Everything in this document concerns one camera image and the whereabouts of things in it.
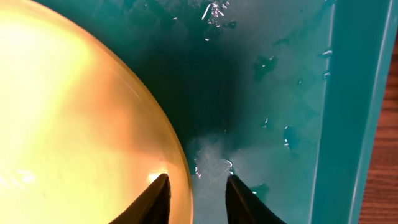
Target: turquoise plastic tray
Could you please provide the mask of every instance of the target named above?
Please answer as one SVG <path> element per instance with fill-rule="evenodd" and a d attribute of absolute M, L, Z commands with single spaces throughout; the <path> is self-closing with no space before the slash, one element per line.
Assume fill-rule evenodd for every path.
<path fill-rule="evenodd" d="M 155 96 L 187 156 L 195 223 L 227 222 L 230 172 L 287 223 L 358 222 L 395 1 L 38 2 Z"/>

